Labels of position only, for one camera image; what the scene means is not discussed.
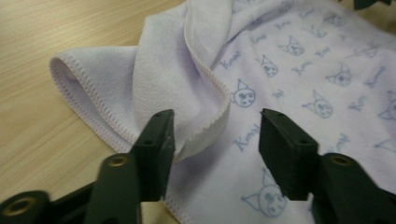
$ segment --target printed fabric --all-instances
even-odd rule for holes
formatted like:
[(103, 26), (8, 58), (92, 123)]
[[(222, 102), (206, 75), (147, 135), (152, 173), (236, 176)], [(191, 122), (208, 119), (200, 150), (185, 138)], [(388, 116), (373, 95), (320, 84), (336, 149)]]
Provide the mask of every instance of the printed fabric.
[(166, 204), (180, 223), (314, 223), (258, 151), (261, 114), (288, 115), (396, 193), (396, 38), (330, 0), (188, 0), (146, 19), (137, 47), (51, 60), (66, 101), (116, 151), (174, 109)]

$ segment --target cartoon cat print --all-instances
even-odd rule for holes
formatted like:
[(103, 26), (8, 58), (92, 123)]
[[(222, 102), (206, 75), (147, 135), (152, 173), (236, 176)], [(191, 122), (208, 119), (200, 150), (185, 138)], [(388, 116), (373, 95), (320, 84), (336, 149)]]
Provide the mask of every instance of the cartoon cat print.
[(262, 60), (257, 61), (262, 65), (262, 68), (264, 69), (265, 74), (267, 74), (268, 77), (274, 77), (279, 71), (277, 66), (264, 54), (262, 55)]
[(231, 93), (232, 103), (242, 108), (253, 105), (256, 100), (256, 92), (248, 87), (241, 79), (238, 79), (238, 90)]
[(294, 39), (292, 36), (289, 38), (288, 45), (278, 45), (281, 49), (286, 51), (287, 53), (298, 56), (304, 53), (304, 47), (300, 45), (300, 43)]
[(315, 101), (313, 103), (303, 105), (303, 107), (309, 109), (323, 119), (329, 118), (333, 112), (332, 105), (316, 91), (313, 91), (313, 93)]
[(285, 211), (286, 199), (274, 179), (267, 174), (267, 170), (262, 170), (262, 188), (257, 193), (241, 197), (241, 200), (266, 217), (279, 217)]
[(326, 79), (335, 85), (346, 87), (349, 86), (352, 75), (350, 75), (349, 67), (344, 63), (340, 63), (340, 70), (338, 73), (327, 76)]

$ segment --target stitched hem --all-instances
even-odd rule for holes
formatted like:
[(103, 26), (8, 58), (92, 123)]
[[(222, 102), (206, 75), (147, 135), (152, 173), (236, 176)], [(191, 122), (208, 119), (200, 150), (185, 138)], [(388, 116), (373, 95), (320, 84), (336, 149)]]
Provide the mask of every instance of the stitched hem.
[(52, 78), (64, 96), (64, 99), (70, 106), (76, 111), (78, 116), (88, 124), (88, 126), (93, 129), (96, 134), (98, 134), (106, 143), (108, 143), (112, 148), (116, 149), (118, 152), (127, 152), (130, 149), (130, 146), (126, 146), (125, 143), (122, 143), (114, 134), (111, 133), (106, 127), (104, 127), (101, 123), (99, 123), (96, 119), (94, 119), (85, 109), (84, 107), (78, 102), (72, 92), (69, 91), (67, 88), (67, 84), (63, 82), (63, 72), (61, 72), (56, 63), (64, 63), (66, 66), (69, 67), (68, 63), (65, 63), (62, 58), (55, 57), (51, 59), (49, 63), (49, 68), (52, 74)]
[[(192, 1), (187, 1), (187, 8), (193, 8), (193, 2)], [(188, 10), (188, 14), (186, 16), (186, 25), (184, 29), (184, 36), (186, 40), (186, 45), (187, 48), (189, 49), (189, 52), (191, 54), (191, 58), (195, 61), (195, 64), (198, 65), (198, 70), (201, 71), (211, 82), (211, 84), (215, 87), (215, 89), (219, 92), (221, 95), (223, 102), (222, 105), (219, 109), (219, 111), (215, 114), (214, 117), (198, 132), (194, 133), (192, 136), (190, 136), (187, 141), (185, 142), (183, 148), (180, 150), (180, 152), (176, 156), (177, 161), (181, 161), (189, 156), (192, 156), (193, 154), (197, 154), (198, 152), (202, 151), (204, 147), (206, 146), (205, 143), (202, 144), (202, 137), (206, 133), (210, 132), (213, 129), (219, 128), (217, 135), (219, 135), (222, 130), (224, 130), (225, 125), (226, 125), (226, 120), (228, 119), (230, 115), (230, 104), (231, 104), (231, 97), (230, 97), (230, 92), (218, 78), (216, 78), (215, 74), (210, 70), (209, 67), (205, 66), (202, 61), (198, 58), (197, 54), (193, 50), (193, 47), (191, 46), (191, 25), (193, 24), (193, 16), (194, 10)], [(189, 152), (190, 147), (197, 147), (196, 150), (193, 151), (193, 154)]]

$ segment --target wooden table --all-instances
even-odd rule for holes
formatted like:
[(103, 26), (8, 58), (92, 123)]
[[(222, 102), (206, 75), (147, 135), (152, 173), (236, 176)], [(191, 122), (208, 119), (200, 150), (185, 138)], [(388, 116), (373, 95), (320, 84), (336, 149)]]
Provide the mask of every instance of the wooden table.
[[(0, 202), (32, 189), (57, 199), (92, 182), (100, 162), (114, 153), (56, 89), (51, 56), (75, 47), (137, 45), (147, 15), (182, 2), (0, 1)], [(394, 5), (359, 14), (396, 34)], [(143, 209), (146, 224), (177, 223), (163, 203)]]

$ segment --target towel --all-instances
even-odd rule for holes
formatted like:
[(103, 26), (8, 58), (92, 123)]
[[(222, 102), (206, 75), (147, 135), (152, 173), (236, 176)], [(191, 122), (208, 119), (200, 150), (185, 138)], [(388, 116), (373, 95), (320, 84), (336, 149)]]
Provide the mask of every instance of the towel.
[(70, 49), (50, 70), (118, 152), (175, 110), (165, 202), (180, 223), (314, 223), (261, 159), (260, 111), (288, 115), (320, 154), (356, 159), (396, 193), (395, 62), (394, 35), (330, 0), (187, 0), (147, 17), (137, 47)]

